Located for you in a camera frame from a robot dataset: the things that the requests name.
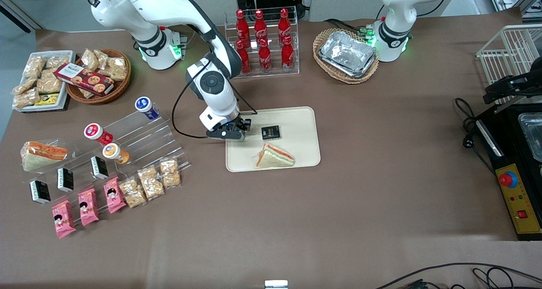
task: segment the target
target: control panel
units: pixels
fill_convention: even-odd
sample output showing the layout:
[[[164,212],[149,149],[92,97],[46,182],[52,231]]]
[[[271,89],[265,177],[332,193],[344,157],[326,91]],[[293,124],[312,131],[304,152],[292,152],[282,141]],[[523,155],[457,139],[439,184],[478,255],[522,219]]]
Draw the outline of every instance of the control panel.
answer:
[[[517,233],[542,233],[515,164],[495,171]]]

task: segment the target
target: floor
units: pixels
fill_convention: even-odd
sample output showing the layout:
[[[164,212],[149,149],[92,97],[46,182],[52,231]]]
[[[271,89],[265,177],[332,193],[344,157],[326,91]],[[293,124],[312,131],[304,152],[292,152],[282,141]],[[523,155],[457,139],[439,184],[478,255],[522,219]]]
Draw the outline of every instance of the floor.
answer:
[[[44,28],[58,31],[104,30],[89,10],[86,0],[13,0]],[[63,6],[51,6],[62,3]],[[443,16],[485,14],[494,11],[490,0],[451,0]],[[11,94],[19,84],[28,55],[36,50],[34,33],[26,34],[0,15],[0,140],[11,117]]]

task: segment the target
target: black machine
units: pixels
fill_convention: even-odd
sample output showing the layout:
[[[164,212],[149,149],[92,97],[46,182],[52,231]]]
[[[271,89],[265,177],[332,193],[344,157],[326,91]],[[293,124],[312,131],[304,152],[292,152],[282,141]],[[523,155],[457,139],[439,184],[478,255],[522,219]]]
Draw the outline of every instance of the black machine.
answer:
[[[515,99],[471,121],[472,132],[488,152],[519,240],[542,240],[542,103],[513,102],[541,94],[542,57],[533,62],[530,72],[488,86],[486,104],[510,95]]]

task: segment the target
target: brown tablecloth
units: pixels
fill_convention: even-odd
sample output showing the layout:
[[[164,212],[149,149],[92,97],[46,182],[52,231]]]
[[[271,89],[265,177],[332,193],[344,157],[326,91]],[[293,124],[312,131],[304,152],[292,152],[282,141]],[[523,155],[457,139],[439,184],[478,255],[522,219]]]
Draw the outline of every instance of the brown tablecloth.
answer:
[[[126,53],[132,83],[105,106],[72,102],[66,112],[12,115],[0,144],[0,283],[240,289],[288,279],[291,288],[374,288],[453,261],[504,264],[540,275],[542,242],[515,241],[493,175],[461,146],[463,116],[453,106],[459,96],[476,112],[486,107],[475,53],[501,27],[520,23],[515,10],[419,19],[397,61],[381,63],[366,83],[347,86],[312,57],[314,38],[331,25],[302,21],[300,75],[233,83],[257,109],[312,107],[318,166],[230,173],[224,142],[177,135],[192,163],[181,188],[65,239],[54,234],[50,210],[33,203],[20,182],[23,142],[81,138],[87,123],[107,124],[131,113],[142,94],[169,113],[185,85],[186,67],[207,46],[195,38],[185,61],[154,71],[132,49],[127,32],[38,31],[40,51],[80,54],[89,47]],[[178,125],[203,134],[198,115],[205,107],[187,94]],[[467,267],[418,278],[475,283]],[[528,282],[517,279],[521,284]]]

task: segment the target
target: coca-cola bottle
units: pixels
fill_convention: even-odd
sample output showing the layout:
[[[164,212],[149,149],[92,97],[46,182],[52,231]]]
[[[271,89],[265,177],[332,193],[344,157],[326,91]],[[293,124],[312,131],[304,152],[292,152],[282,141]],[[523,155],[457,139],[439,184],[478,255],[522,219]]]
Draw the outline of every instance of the coca-cola bottle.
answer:
[[[279,46],[284,44],[284,38],[290,36],[290,20],[288,20],[288,9],[280,10],[279,21]]]
[[[261,42],[265,41],[267,46],[267,25],[263,21],[263,11],[256,9],[256,23],[254,24],[254,32],[256,33],[256,42],[261,47]]]
[[[236,42],[238,48],[238,54],[241,56],[241,75],[246,76],[250,74],[250,61],[248,60],[248,53],[244,49],[244,43],[241,39]]]
[[[258,41],[260,43],[260,51],[258,55],[260,56],[260,71],[262,74],[271,73],[271,51],[267,47],[267,40]]]
[[[294,69],[294,48],[292,47],[292,37],[284,38],[282,47],[282,70],[291,72]]]
[[[235,13],[238,17],[236,24],[238,30],[238,37],[243,42],[244,48],[250,48],[250,33],[248,32],[248,24],[244,19],[244,13],[242,9],[238,9]]]

